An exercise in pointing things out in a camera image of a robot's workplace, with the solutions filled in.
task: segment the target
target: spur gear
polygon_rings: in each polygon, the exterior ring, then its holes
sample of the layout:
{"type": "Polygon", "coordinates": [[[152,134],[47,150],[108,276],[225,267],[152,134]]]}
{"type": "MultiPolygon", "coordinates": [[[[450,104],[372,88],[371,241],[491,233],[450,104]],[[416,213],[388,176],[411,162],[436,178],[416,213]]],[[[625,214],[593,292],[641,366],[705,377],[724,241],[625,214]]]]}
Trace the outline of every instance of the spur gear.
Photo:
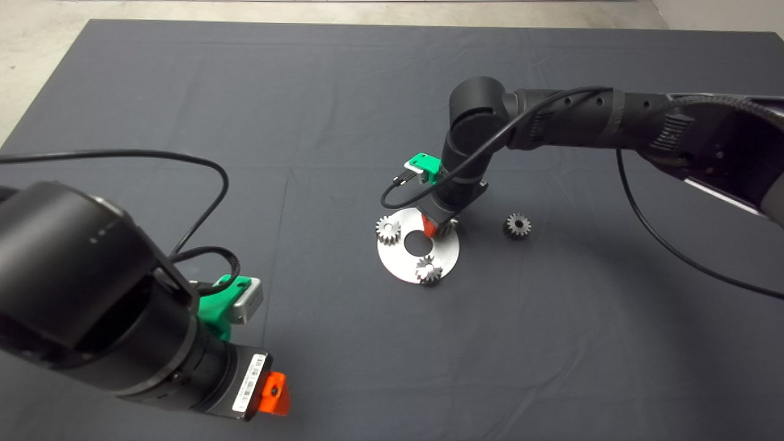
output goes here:
{"type": "Polygon", "coordinates": [[[450,219],[449,222],[443,224],[441,228],[439,228],[438,231],[436,231],[434,237],[436,239],[439,239],[448,236],[450,233],[452,233],[452,231],[455,230],[455,228],[457,227],[457,223],[458,223],[457,219],[450,219]]]}
{"type": "Polygon", "coordinates": [[[400,240],[400,222],[384,216],[376,222],[376,237],[384,245],[392,245],[400,240]]]}
{"type": "Polygon", "coordinates": [[[512,213],[503,222],[503,234],[512,240],[522,240],[531,233],[531,221],[519,213],[512,213]]]}
{"type": "Polygon", "coordinates": [[[425,256],[416,264],[416,278],[425,286],[435,285],[443,273],[443,268],[434,263],[433,256],[425,256]]]}

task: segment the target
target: dark gray mat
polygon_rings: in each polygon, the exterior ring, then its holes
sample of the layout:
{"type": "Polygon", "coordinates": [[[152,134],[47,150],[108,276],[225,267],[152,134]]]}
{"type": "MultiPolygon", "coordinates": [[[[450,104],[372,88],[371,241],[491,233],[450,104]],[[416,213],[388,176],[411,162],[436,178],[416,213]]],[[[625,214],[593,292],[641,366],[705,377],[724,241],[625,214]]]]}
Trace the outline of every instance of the dark gray mat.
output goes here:
{"type": "MultiPolygon", "coordinates": [[[[0,439],[782,439],[784,304],[655,244],[610,151],[500,153],[434,290],[389,275],[372,235],[400,164],[440,151],[465,78],[784,95],[782,71],[774,34],[91,21],[2,151],[223,163],[230,195],[192,245],[228,246],[263,279],[235,340],[273,352],[292,413],[167,413],[0,355],[0,439]],[[500,234],[516,210],[534,223],[524,243],[500,234]]],[[[165,250],[218,185],[160,161],[2,168],[2,184],[43,179],[113,199],[165,250]]],[[[685,252],[784,287],[780,228],[638,159],[630,179],[685,252]]]]}

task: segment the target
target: metal plate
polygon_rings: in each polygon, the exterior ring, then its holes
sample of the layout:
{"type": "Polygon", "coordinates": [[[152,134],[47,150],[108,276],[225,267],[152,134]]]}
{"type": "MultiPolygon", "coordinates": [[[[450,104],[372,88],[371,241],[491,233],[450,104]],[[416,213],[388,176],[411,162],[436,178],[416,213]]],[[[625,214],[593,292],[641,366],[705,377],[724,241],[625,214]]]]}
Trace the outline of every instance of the metal plate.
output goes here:
{"type": "Polygon", "coordinates": [[[234,301],[231,308],[227,311],[229,323],[244,325],[250,321],[259,305],[264,301],[264,294],[261,287],[261,280],[250,277],[250,285],[234,301]]]}
{"type": "MultiPolygon", "coordinates": [[[[419,284],[416,278],[416,264],[422,257],[414,256],[405,249],[405,237],[413,231],[424,231],[422,214],[416,208],[405,208],[393,213],[389,218],[391,221],[400,222],[400,240],[392,245],[378,242],[381,263],[398,279],[419,284]]],[[[455,267],[460,254],[457,231],[452,229],[444,237],[430,241],[433,243],[433,249],[428,255],[433,256],[434,263],[442,268],[441,277],[444,278],[455,267]]]]}

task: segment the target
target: black cable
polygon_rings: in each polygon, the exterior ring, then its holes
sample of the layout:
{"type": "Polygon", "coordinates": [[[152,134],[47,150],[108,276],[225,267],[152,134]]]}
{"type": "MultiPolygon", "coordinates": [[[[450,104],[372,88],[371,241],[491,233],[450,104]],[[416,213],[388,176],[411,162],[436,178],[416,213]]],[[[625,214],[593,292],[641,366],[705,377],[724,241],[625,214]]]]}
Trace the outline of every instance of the black cable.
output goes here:
{"type": "Polygon", "coordinates": [[[200,287],[196,286],[196,291],[202,296],[211,296],[213,294],[217,294],[220,291],[225,290],[240,275],[240,260],[237,259],[237,256],[234,255],[231,251],[223,248],[222,246],[197,246],[196,248],[190,249],[188,251],[183,251],[182,253],[173,254],[169,257],[173,264],[178,264],[182,261],[187,261],[193,259],[194,257],[198,257],[204,254],[217,254],[222,258],[226,259],[229,263],[231,268],[231,273],[229,279],[225,282],[221,282],[215,286],[207,286],[207,287],[200,287]]]}
{"type": "Polygon", "coordinates": [[[740,100],[734,97],[726,97],[723,95],[690,95],[687,97],[678,97],[659,106],[652,108],[651,111],[645,116],[644,119],[652,118],[656,115],[662,114],[676,108],[685,108],[688,106],[695,106],[700,104],[712,104],[741,111],[767,122],[776,129],[784,132],[784,118],[777,115],[770,109],[763,105],[754,103],[749,100],[740,100]]]}
{"type": "Polygon", "coordinates": [[[198,217],[198,219],[191,225],[185,232],[185,235],[174,246],[174,249],[169,256],[179,253],[185,243],[191,239],[196,230],[204,224],[210,214],[215,211],[215,208],[223,201],[226,193],[229,191],[229,175],[217,162],[210,161],[209,159],[199,158],[197,156],[185,155],[184,153],[175,153],[173,151],[158,151],[158,150],[137,150],[137,149],[116,149],[116,150],[77,150],[77,151],[55,151],[51,153],[32,153],[23,155],[0,155],[0,164],[21,164],[26,162],[46,162],[46,161],[67,161],[72,159],[94,159],[94,158],[157,158],[169,159],[172,161],[189,162],[190,164],[197,164],[200,166],[209,167],[214,169],[220,175],[222,181],[221,189],[215,199],[207,207],[206,210],[198,217]]]}
{"type": "Polygon", "coordinates": [[[637,219],[640,221],[643,227],[648,230],[653,236],[653,239],[656,239],[667,251],[670,251],[675,257],[681,259],[683,262],[691,266],[692,268],[707,274],[715,279],[719,279],[722,282],[729,283],[730,285],[737,286],[738,288],[743,288],[744,290],[753,291],[755,293],[762,294],[764,296],[773,297],[779,300],[784,300],[784,293],[780,293],[774,290],[768,290],[766,288],[761,288],[756,285],[752,285],[750,283],[741,282],[740,280],[733,279],[732,277],[727,277],[721,273],[715,272],[710,268],[706,268],[701,264],[695,262],[688,256],[684,255],[682,252],[678,251],[677,248],[672,246],[669,242],[667,242],[656,230],[651,226],[648,222],[648,219],[645,218],[645,215],[640,211],[640,207],[637,206],[637,202],[634,200],[634,196],[632,195],[631,188],[629,187],[629,181],[626,179],[626,168],[623,166],[623,153],[621,149],[615,150],[615,158],[618,161],[618,173],[621,177],[621,184],[623,185],[623,191],[626,193],[626,198],[629,200],[629,205],[631,205],[634,214],[637,216],[637,219]]]}
{"type": "Polygon", "coordinates": [[[551,105],[552,103],[554,103],[554,102],[556,102],[558,100],[562,100],[562,99],[564,99],[566,97],[570,97],[572,95],[576,95],[578,93],[607,92],[609,90],[612,90],[612,87],[606,87],[606,86],[578,87],[576,89],[565,90],[563,92],[559,92],[559,93],[556,93],[554,95],[551,95],[551,96],[547,97],[546,99],[538,102],[537,104],[533,105],[527,111],[525,111],[523,113],[520,113],[518,116],[516,116],[511,121],[509,121],[508,124],[506,124],[504,127],[501,128],[501,130],[496,132],[495,135],[491,136],[487,141],[485,141],[485,143],[482,144],[473,154],[471,154],[471,156],[466,158],[465,161],[461,162],[460,165],[455,167],[455,169],[453,169],[451,172],[449,172],[449,174],[447,174],[446,176],[441,177],[435,185],[429,186],[425,190],[423,190],[420,193],[414,195],[413,197],[405,200],[404,202],[399,202],[399,203],[393,204],[393,203],[387,202],[387,196],[392,192],[393,189],[395,189],[396,187],[400,186],[400,184],[398,182],[393,182],[392,185],[390,185],[386,190],[384,190],[384,193],[381,194],[381,206],[383,206],[384,208],[391,209],[391,210],[397,210],[397,209],[400,209],[400,208],[403,208],[403,207],[406,207],[406,206],[409,206],[409,205],[413,204],[414,202],[420,200],[421,198],[424,198],[425,196],[429,195],[433,191],[436,191],[441,186],[446,185],[449,181],[453,180],[455,178],[455,176],[457,176],[457,173],[460,173],[460,171],[462,171],[463,169],[465,169],[466,167],[471,165],[472,162],[474,162],[477,158],[479,158],[487,150],[495,147],[495,143],[498,142],[498,140],[501,139],[502,137],[506,136],[510,131],[512,131],[512,129],[517,127],[517,125],[521,121],[523,121],[524,119],[529,118],[529,117],[535,115],[537,112],[539,112],[543,108],[551,105]]]}

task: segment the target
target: sticker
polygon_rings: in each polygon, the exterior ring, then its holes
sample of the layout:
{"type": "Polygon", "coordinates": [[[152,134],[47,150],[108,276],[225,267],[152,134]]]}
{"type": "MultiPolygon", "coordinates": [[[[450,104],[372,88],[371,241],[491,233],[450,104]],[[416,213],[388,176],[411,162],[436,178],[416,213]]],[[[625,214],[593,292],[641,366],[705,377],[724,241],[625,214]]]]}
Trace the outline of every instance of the sticker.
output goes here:
{"type": "Polygon", "coordinates": [[[267,356],[264,354],[255,354],[250,359],[248,372],[245,372],[245,378],[242,379],[237,398],[234,399],[234,405],[231,407],[234,412],[245,412],[248,409],[248,403],[250,403],[250,399],[253,397],[253,389],[256,388],[256,382],[259,380],[261,368],[264,366],[264,360],[266,359],[267,356]]]}

